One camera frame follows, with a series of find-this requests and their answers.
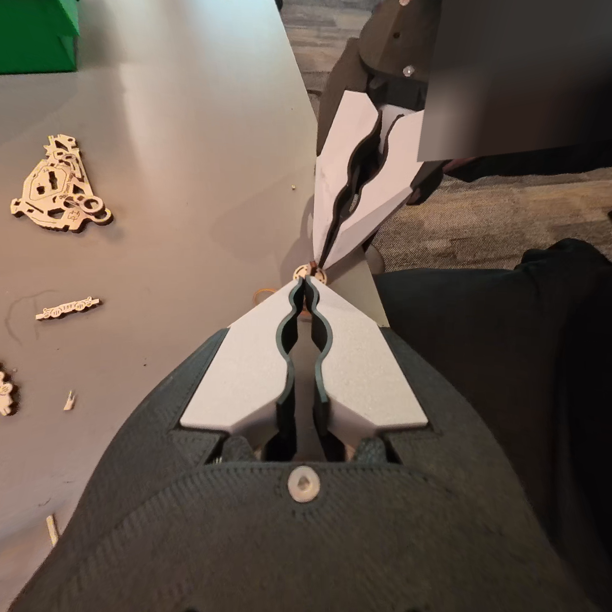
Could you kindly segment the wooden chassis assembly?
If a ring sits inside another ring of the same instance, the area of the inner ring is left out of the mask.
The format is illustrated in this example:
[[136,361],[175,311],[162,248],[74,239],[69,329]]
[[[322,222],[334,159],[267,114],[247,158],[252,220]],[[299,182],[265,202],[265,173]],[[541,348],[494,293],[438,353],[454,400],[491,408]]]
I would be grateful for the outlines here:
[[45,157],[24,180],[21,197],[11,201],[11,215],[61,232],[111,224],[113,214],[92,190],[76,139],[50,135],[43,148]]

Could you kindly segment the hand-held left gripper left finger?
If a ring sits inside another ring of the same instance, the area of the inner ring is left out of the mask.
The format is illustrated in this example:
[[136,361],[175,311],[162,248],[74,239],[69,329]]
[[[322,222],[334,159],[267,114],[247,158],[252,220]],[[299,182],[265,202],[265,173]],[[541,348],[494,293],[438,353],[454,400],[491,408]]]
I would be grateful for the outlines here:
[[297,450],[295,366],[305,280],[292,280],[231,324],[181,415],[191,430],[245,438],[267,460]]

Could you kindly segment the green plastic bin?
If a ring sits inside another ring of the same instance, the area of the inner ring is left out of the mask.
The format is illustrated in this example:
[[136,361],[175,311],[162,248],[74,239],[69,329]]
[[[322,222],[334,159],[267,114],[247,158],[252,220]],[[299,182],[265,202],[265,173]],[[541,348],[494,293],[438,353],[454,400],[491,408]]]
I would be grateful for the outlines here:
[[1,1],[1,74],[77,70],[78,1]]

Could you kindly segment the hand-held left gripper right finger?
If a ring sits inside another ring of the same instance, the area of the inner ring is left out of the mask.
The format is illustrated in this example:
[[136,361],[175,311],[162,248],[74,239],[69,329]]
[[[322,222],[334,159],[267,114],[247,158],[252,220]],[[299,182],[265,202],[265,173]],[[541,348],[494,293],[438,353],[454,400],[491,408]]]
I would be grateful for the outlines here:
[[314,277],[306,278],[315,362],[313,420],[325,458],[346,460],[366,439],[428,427],[386,331]]

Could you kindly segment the wooden wheel axle assembly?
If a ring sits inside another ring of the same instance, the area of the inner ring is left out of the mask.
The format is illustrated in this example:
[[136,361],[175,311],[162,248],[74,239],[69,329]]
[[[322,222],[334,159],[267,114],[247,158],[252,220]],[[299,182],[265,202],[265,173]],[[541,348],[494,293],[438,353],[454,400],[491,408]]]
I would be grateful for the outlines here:
[[306,279],[308,277],[317,279],[323,285],[327,285],[327,274],[324,270],[318,267],[315,261],[310,261],[309,263],[302,264],[295,270],[293,274],[294,280]]

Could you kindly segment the small wooden strip round holes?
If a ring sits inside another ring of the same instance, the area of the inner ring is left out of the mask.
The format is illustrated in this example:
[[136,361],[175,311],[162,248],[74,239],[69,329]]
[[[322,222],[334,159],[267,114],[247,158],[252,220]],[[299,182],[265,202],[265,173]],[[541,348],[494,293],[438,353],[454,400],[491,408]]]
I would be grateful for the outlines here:
[[65,302],[54,307],[45,307],[42,312],[35,315],[35,320],[44,321],[47,319],[59,319],[76,312],[93,309],[99,305],[102,305],[101,299],[89,296],[84,299]]

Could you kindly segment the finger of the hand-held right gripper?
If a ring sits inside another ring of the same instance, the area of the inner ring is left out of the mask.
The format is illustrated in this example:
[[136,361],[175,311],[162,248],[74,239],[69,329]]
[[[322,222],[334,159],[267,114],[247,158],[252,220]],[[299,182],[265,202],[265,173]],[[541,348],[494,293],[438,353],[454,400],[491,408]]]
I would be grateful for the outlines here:
[[424,112],[391,123],[380,165],[362,180],[368,156],[379,152],[382,116],[355,145],[320,156],[320,268],[329,269],[366,242],[404,203],[422,162],[417,160]]
[[382,118],[367,93],[343,93],[315,165],[312,245],[318,268],[331,266],[341,224],[350,216],[357,178],[380,141]]

